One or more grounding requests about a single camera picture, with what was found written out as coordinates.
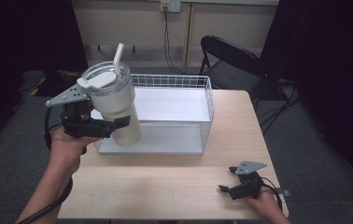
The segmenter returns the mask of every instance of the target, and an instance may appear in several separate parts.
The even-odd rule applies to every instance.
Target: black cable
[[[66,186],[66,189],[64,190],[64,192],[60,196],[60,198],[58,198],[53,203],[49,204],[49,206],[47,206],[47,207],[43,208],[42,210],[36,212],[35,214],[31,215],[30,217],[26,218],[25,220],[19,222],[19,224],[32,223],[35,220],[39,219],[40,217],[43,217],[44,215],[46,215],[49,211],[53,210],[54,208],[56,208],[61,203],[63,203],[65,201],[65,199],[71,193],[73,185],[74,184],[73,184],[72,178],[70,178],[69,182],[68,182],[68,185]]]
[[[46,141],[46,146],[48,149],[51,149],[51,134],[50,134],[50,128],[49,128],[49,118],[51,114],[51,109],[52,107],[48,107],[48,110],[46,111],[46,117],[45,117],[45,134],[43,137],[45,138]]]
[[[272,109],[272,110],[269,110],[263,114],[261,114],[259,117],[267,114],[268,112],[270,111],[275,111],[269,118],[267,118],[265,121],[263,121],[260,126],[262,126],[263,124],[267,123],[270,119],[273,119],[270,124],[267,126],[267,128],[263,131],[263,135],[265,135],[267,133],[267,131],[270,129],[270,127],[272,126],[272,124],[275,122],[275,120],[278,118],[278,116],[283,112],[285,111],[286,109],[288,109],[289,107],[291,107],[292,105],[296,104],[297,102],[299,102],[300,98],[297,98],[295,99],[293,102],[290,102],[292,97],[293,97],[293,94],[296,92],[296,85],[293,86],[293,89],[292,89],[292,93],[290,94],[290,97],[288,98],[287,102],[284,103],[282,106],[280,106],[279,108],[277,109]]]
[[[51,129],[55,128],[55,127],[58,127],[60,125],[62,125],[63,123],[58,123],[58,124],[54,124],[53,126],[49,127],[49,131],[51,131]]]
[[[263,135],[265,135],[267,133],[267,131],[270,129],[270,127],[272,126],[272,124],[275,122],[275,120],[278,118],[278,116],[285,111],[286,109],[288,109],[289,107],[291,107],[292,105],[298,103],[300,100],[300,98],[294,100],[292,103],[290,103],[289,105],[285,106],[284,108],[282,108],[281,111],[279,111],[273,118],[273,120],[270,122],[270,124],[267,126],[267,128],[264,130]]]
[[[51,109],[52,107],[48,107],[47,111],[46,111],[46,116],[45,116],[45,134],[44,134],[44,138],[46,141],[46,146],[51,149],[51,135],[50,135],[50,130],[56,126],[59,126],[60,124],[56,124],[53,125],[49,128],[49,117],[51,114]],[[36,212],[35,214],[31,215],[30,217],[24,219],[23,221],[19,222],[19,224],[26,224],[26,223],[32,223],[35,220],[39,219],[40,217],[43,217],[44,215],[46,215],[48,212],[50,212],[52,209],[56,208],[58,205],[60,205],[61,203],[63,203],[65,201],[65,199],[69,196],[69,194],[72,191],[72,187],[73,187],[73,180],[72,177],[69,179],[68,185],[66,186],[63,194],[60,196],[60,198],[58,198],[56,201],[54,201],[53,203],[49,204],[47,207],[39,210],[38,212]]]
[[[182,73],[185,75],[192,75],[192,73],[185,72],[182,70],[177,69],[172,60],[171,60],[171,55],[170,55],[170,39],[168,35],[168,18],[167,18],[167,7],[162,8],[164,11],[164,19],[165,19],[165,30],[164,30],[164,54],[165,54],[165,60],[167,61],[168,66],[173,70],[175,73]]]
[[[265,179],[267,180],[268,182],[270,182],[271,185],[273,185],[272,187],[269,186],[269,185],[266,185],[266,184],[262,184],[263,186],[265,186],[266,188],[270,189],[274,194],[275,194],[275,197],[276,197],[276,202],[278,203],[278,207],[281,209],[282,211],[282,201],[281,201],[281,198],[279,197],[279,194],[276,190],[276,187],[275,187],[275,184],[273,184],[272,181],[270,181],[269,179],[267,179],[266,177],[262,177],[262,179]]]
[[[27,88],[25,88],[25,89],[19,91],[19,93],[23,93],[23,92],[25,92],[25,91],[29,91],[31,88],[33,88],[35,85],[37,85],[37,83],[40,82],[40,80],[42,79],[43,75],[44,75],[44,74],[43,74],[43,71],[42,71],[42,73],[40,74],[39,79],[38,79],[34,84],[32,84],[31,86],[29,86],[29,87],[27,87]]]

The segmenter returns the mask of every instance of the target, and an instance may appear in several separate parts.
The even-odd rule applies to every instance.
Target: black chair
[[[204,36],[201,46],[204,58],[200,75],[209,77],[213,89],[247,91],[256,110],[266,82],[259,58],[249,50],[214,35]],[[219,61],[211,65],[208,54]]]

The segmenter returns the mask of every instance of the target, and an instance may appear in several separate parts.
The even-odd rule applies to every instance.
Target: white straw
[[[118,49],[116,50],[115,58],[113,59],[113,66],[115,68],[115,73],[118,77],[121,76],[121,71],[120,71],[120,58],[121,54],[123,53],[124,45],[119,43]]]

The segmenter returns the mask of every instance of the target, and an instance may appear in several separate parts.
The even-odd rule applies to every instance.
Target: white wire basket
[[[132,81],[142,138],[131,147],[105,138],[95,144],[98,152],[203,154],[215,113],[209,78],[132,74]],[[101,115],[94,111],[92,117]]]

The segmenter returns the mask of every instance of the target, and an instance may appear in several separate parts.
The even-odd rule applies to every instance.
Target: wooden table
[[[59,218],[261,219],[246,201],[233,201],[218,188],[239,184],[228,168],[240,161],[267,163],[258,173],[279,187],[249,96],[213,93],[215,117],[204,155],[99,155],[90,145]]]

